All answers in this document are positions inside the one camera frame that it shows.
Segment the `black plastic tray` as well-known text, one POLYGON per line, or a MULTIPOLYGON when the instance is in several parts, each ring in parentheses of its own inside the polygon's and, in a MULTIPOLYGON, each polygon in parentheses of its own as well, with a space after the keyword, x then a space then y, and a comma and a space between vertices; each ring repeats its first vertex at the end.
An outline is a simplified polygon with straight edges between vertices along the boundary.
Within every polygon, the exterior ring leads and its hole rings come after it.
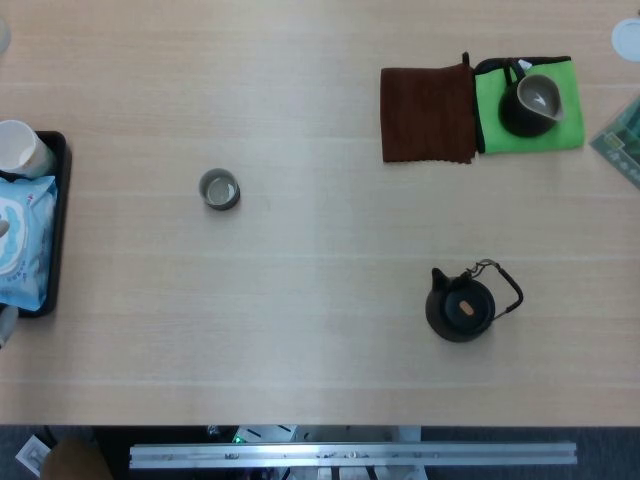
MULTIPOLYGON (((36 311, 27 311, 18 308, 19 316, 22 318, 43 317, 53 312, 56 308, 72 165, 71 150, 67 144, 66 138, 62 133, 58 131, 35 131, 35 133, 55 155, 55 170, 51 175, 47 176, 53 176, 56 178, 58 196, 55 208, 55 223, 52 235, 52 252, 47 296, 42 307, 36 311)), ((29 179, 18 175, 8 174, 2 171, 0 171, 0 178, 3 178, 10 182, 13 182, 17 179, 29 179)), ((12 305, 0 303, 0 307, 5 306, 12 305)))

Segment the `white paper cup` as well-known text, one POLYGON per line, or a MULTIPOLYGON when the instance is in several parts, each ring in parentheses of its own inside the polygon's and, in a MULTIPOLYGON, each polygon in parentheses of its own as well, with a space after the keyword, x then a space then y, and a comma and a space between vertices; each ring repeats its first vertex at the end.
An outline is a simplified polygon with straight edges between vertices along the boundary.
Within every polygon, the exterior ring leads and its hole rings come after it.
POLYGON ((0 171, 29 179, 51 175, 56 159, 26 123, 0 121, 0 171))

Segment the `aluminium rail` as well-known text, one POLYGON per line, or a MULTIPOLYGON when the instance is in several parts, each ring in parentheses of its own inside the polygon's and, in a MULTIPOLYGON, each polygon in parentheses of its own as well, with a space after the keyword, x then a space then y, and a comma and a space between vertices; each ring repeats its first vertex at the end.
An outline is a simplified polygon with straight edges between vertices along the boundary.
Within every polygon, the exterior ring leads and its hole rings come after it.
POLYGON ((137 445, 133 470, 575 465, 577 445, 555 443, 231 443, 137 445))

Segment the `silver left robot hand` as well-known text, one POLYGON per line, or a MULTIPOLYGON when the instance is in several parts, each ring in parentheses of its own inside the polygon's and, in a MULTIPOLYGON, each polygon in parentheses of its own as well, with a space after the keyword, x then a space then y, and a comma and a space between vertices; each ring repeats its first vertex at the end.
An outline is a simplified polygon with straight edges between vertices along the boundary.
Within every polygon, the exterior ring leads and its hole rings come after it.
POLYGON ((5 306, 0 311, 0 349, 9 341, 19 318, 19 309, 14 306, 5 306))

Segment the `green tea box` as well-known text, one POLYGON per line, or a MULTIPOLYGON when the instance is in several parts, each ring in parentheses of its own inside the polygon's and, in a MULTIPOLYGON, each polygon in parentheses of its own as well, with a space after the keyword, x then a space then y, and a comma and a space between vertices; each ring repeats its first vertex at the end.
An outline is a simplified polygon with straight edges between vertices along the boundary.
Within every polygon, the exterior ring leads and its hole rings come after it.
POLYGON ((599 130, 589 144, 640 190, 640 94, 599 130))

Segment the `green cloth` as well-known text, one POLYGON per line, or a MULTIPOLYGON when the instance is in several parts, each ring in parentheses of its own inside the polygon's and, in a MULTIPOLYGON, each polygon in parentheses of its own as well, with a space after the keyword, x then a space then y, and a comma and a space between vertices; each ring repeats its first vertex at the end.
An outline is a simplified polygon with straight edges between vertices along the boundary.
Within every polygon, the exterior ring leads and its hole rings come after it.
POLYGON ((519 61, 525 66, 525 72, 545 75, 556 83, 564 118, 550 131, 533 138, 519 137, 508 132, 499 119, 499 102, 507 87, 504 75, 507 59, 485 59, 474 70, 478 152, 539 153, 582 146, 585 128, 572 59, 569 56, 521 57, 519 61))

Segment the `brown cloth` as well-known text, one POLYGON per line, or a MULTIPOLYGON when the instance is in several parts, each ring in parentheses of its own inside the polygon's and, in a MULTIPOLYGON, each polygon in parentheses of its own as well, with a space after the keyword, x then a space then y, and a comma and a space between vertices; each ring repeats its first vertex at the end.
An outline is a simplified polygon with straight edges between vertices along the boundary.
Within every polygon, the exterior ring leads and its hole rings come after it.
POLYGON ((382 69, 380 129, 385 163, 471 163, 476 117, 469 54, 448 67, 382 69))

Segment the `black ceramic pitcher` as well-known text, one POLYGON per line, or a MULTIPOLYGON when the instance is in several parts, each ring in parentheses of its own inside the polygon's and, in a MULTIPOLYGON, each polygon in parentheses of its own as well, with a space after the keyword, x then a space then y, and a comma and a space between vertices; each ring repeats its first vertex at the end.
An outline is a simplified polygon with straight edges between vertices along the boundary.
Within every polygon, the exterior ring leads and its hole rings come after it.
POLYGON ((538 137, 564 118, 560 90, 550 77, 526 73, 513 58, 503 64, 503 73, 506 87, 499 102, 499 118, 508 132, 538 137))

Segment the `white floor socket box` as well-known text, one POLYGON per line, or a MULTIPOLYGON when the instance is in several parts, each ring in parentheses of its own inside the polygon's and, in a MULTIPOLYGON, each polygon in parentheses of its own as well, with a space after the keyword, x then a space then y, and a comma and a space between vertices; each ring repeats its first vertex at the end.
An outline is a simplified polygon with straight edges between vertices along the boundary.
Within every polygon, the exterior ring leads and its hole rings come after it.
POLYGON ((37 478, 51 449, 36 435, 32 435, 15 455, 15 459, 37 478))

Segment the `white round lid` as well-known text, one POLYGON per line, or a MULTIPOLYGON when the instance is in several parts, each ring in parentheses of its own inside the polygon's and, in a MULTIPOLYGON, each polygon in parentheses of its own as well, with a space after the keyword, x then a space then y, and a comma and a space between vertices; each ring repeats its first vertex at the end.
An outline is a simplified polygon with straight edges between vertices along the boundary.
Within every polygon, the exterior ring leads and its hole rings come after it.
POLYGON ((611 44, 624 60, 640 63, 640 18, 620 21, 612 30, 611 44))

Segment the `orange brown stool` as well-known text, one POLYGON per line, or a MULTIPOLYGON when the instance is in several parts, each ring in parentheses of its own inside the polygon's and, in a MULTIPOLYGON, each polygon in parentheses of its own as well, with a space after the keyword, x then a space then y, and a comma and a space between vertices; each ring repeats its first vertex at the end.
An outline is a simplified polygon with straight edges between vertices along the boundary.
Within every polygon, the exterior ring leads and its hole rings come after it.
POLYGON ((114 480, 98 447, 66 438, 46 456, 40 480, 114 480))

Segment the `black teapot with handle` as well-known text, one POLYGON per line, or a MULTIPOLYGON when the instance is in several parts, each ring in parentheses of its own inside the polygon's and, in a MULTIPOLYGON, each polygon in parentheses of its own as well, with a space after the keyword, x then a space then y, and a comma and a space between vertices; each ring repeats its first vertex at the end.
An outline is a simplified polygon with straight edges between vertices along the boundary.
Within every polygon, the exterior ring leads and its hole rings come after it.
POLYGON ((513 277, 498 262, 483 259, 454 277, 447 276, 437 267, 432 268, 425 317, 444 340, 466 343, 480 337, 494 321, 516 310, 523 301, 523 291, 513 277), (488 267, 495 268, 517 295, 517 299, 501 312, 496 311, 491 291, 478 280, 488 267))

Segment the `small grey tea cup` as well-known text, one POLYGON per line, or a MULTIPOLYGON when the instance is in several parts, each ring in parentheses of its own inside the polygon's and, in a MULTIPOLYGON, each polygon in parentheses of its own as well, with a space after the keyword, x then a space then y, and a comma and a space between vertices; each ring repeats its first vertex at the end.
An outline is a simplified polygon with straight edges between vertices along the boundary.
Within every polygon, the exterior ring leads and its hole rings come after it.
POLYGON ((222 168, 205 172, 198 185, 203 202, 217 211, 233 208, 241 198, 241 190, 234 175, 222 168))

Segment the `blue wet wipes pack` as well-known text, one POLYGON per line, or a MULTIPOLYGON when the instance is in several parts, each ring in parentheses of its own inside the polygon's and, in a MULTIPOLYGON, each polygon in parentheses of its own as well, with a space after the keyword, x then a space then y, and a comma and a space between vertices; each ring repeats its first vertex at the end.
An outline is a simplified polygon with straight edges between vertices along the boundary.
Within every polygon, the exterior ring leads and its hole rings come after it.
POLYGON ((56 178, 0 178, 0 303, 27 311, 47 296, 56 178))

